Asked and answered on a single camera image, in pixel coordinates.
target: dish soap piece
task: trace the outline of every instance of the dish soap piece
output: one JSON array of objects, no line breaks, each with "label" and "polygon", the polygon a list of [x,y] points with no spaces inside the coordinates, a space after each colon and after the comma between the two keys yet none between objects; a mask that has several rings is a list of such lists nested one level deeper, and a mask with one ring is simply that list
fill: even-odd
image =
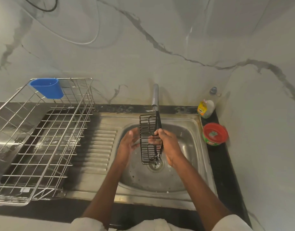
[{"label": "dish soap piece", "polygon": [[203,117],[203,118],[209,118],[211,114],[215,110],[216,102],[218,100],[217,94],[217,87],[212,87],[209,91],[209,96],[207,99],[203,99],[203,101],[200,102],[197,112]]}]

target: bottle label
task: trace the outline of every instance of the bottle label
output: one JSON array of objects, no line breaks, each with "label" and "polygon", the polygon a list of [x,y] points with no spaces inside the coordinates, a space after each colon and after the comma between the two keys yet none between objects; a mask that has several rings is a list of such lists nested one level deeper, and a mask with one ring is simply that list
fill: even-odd
[{"label": "bottle label", "polygon": [[199,114],[201,114],[201,116],[203,116],[204,113],[207,111],[206,103],[207,103],[207,101],[206,100],[203,100],[203,101],[200,102],[200,104],[198,106],[197,112]]}]

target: forearm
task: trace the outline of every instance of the forearm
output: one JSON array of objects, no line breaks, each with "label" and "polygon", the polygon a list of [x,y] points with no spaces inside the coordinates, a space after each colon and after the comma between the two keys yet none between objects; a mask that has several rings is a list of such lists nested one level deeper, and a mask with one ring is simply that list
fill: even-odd
[{"label": "forearm", "polygon": [[175,168],[207,231],[231,214],[185,157],[181,157]]},{"label": "forearm", "polygon": [[123,169],[124,167],[118,162],[113,162],[103,184],[82,217],[98,220],[108,230],[114,197]]}]

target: chrome faucet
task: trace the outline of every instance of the chrome faucet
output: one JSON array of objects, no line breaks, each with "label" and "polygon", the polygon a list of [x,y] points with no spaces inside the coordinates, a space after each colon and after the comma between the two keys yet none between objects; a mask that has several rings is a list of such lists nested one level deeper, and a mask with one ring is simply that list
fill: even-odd
[{"label": "chrome faucet", "polygon": [[152,107],[153,107],[153,111],[158,111],[158,84],[155,83],[153,85],[153,97],[152,97]]}]

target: marble wall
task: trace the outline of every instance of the marble wall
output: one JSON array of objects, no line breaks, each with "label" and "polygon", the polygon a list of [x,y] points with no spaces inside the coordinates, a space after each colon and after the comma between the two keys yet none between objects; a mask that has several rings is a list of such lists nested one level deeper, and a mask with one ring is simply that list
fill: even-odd
[{"label": "marble wall", "polygon": [[217,114],[253,229],[295,230],[295,0],[270,0]]},{"label": "marble wall", "polygon": [[52,14],[17,2],[63,36],[99,33],[72,44],[0,0],[0,101],[31,78],[55,76],[92,77],[97,103],[150,104],[158,83],[160,104],[195,106],[224,88],[268,0],[97,0],[97,9],[60,0]]}]

